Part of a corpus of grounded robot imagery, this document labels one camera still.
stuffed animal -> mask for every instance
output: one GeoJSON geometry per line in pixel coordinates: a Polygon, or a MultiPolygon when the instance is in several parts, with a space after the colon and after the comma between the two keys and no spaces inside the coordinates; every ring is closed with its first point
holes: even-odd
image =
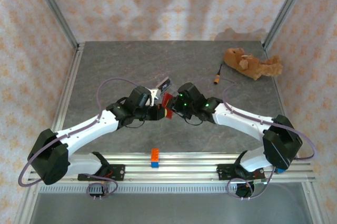
{"type": "Polygon", "coordinates": [[[260,62],[260,59],[252,54],[245,54],[243,48],[227,49],[223,56],[223,61],[229,67],[254,80],[257,80],[261,75],[279,76],[283,69],[281,59],[278,56],[260,62]]]}

black mounting bracket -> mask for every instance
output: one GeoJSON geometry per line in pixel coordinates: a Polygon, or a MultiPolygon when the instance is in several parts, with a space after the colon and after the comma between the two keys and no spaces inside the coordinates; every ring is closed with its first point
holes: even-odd
{"type": "MultiPolygon", "coordinates": [[[[216,167],[216,173],[219,176],[219,180],[231,180],[233,178],[242,178],[235,171],[234,164],[218,164],[216,167]]],[[[265,179],[264,170],[257,169],[253,172],[247,172],[245,180],[265,179]]]]}
{"type": "MultiPolygon", "coordinates": [[[[111,178],[115,181],[123,181],[125,175],[124,164],[109,164],[106,174],[101,174],[100,177],[111,178]]],[[[102,181],[101,179],[87,177],[85,174],[77,176],[78,181],[102,181]]]]}

floral wallpaper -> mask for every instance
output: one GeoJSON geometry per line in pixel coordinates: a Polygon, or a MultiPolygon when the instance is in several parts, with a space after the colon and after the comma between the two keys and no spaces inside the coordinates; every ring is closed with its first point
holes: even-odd
{"type": "MultiPolygon", "coordinates": [[[[269,52],[283,59],[278,77],[295,126],[315,143],[313,168],[330,222],[337,220],[337,0],[298,0],[269,52]]],[[[311,153],[306,144],[302,155],[311,153]]]]}
{"type": "Polygon", "coordinates": [[[56,0],[78,42],[264,40],[285,0],[56,0]]]}
{"type": "Polygon", "coordinates": [[[52,125],[73,50],[44,0],[0,0],[0,214],[12,223],[17,185],[37,135],[52,125]]]}

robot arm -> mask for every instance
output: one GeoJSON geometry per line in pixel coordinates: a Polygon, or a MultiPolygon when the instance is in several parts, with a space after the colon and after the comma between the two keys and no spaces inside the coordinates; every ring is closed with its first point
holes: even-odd
{"type": "Polygon", "coordinates": [[[265,117],[240,110],[231,105],[228,109],[220,99],[206,99],[192,83],[182,85],[178,89],[178,93],[179,95],[176,97],[166,98],[168,101],[163,103],[164,107],[184,119],[190,119],[194,115],[202,121],[230,126],[262,141],[263,147],[244,151],[235,162],[235,173],[241,178],[247,177],[248,173],[256,169],[271,165],[279,170],[288,169],[302,146],[302,140],[297,134],[246,119],[232,111],[235,110],[261,122],[266,121],[293,128],[290,121],[282,115],[278,115],[276,118],[265,117]]]}
{"type": "Polygon", "coordinates": [[[28,160],[43,146],[60,138],[32,162],[32,167],[45,184],[53,184],[63,176],[72,174],[86,173],[103,177],[110,170],[109,163],[100,153],[73,153],[98,137],[131,124],[133,120],[159,120],[165,117],[165,109],[161,104],[154,104],[160,94],[160,89],[149,90],[138,86],[129,97],[109,105],[101,114],[81,124],[55,133],[50,129],[44,130],[38,136],[28,160]]]}

orange lego brick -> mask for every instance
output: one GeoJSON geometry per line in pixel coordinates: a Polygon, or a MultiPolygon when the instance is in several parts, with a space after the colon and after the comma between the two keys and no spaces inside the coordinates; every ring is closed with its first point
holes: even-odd
{"type": "Polygon", "coordinates": [[[159,149],[151,150],[151,162],[159,162],[159,149]]]}

